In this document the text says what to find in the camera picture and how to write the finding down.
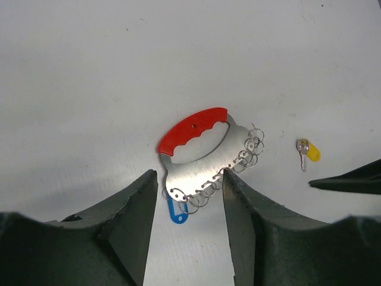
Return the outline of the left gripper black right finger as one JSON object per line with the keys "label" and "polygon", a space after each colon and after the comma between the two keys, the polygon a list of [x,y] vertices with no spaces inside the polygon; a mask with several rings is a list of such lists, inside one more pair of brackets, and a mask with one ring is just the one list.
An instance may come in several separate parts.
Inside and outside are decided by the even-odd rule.
{"label": "left gripper black right finger", "polygon": [[230,170],[223,203],[235,285],[379,285],[380,218],[325,223],[252,189]]}

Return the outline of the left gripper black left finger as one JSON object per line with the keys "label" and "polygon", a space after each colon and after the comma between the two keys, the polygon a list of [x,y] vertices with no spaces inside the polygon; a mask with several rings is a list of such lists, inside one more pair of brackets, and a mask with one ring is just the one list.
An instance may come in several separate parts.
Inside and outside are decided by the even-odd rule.
{"label": "left gripper black left finger", "polygon": [[2,285],[142,285],[157,173],[62,221],[1,213]]}

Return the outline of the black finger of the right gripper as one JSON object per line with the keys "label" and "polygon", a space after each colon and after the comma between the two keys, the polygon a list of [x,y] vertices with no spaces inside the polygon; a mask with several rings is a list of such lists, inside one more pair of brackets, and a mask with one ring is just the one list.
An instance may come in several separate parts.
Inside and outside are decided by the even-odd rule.
{"label": "black finger of the right gripper", "polygon": [[309,181],[312,188],[380,195],[380,159],[343,175]]}

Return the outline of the yellow tag silver key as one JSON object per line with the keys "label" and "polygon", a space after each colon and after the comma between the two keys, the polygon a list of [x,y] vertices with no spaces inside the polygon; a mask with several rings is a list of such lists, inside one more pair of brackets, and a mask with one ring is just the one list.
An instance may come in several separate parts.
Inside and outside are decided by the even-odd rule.
{"label": "yellow tag silver key", "polygon": [[303,172],[307,170],[307,159],[310,159],[312,162],[318,162],[321,159],[319,149],[306,138],[296,140],[296,149],[301,158],[301,170]]}

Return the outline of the blue tag key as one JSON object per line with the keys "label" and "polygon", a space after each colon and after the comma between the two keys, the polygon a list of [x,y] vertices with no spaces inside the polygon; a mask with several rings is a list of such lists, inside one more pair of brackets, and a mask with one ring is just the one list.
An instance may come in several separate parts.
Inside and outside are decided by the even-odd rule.
{"label": "blue tag key", "polygon": [[188,219],[188,205],[178,203],[172,198],[167,200],[169,215],[172,222],[181,225]]}

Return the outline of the red handled keyring holder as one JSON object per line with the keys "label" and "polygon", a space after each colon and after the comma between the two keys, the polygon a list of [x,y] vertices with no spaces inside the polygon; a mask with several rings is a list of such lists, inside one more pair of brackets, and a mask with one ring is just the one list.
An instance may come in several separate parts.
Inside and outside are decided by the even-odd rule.
{"label": "red handled keyring holder", "polygon": [[[177,147],[199,138],[216,123],[228,125],[226,134],[216,147],[198,159],[173,162]],[[183,214],[195,214],[222,190],[225,170],[239,174],[257,165],[264,151],[264,138],[262,129],[238,125],[224,107],[202,110],[183,119],[158,144],[158,154],[167,171],[163,191],[165,198],[172,205],[177,204]]]}

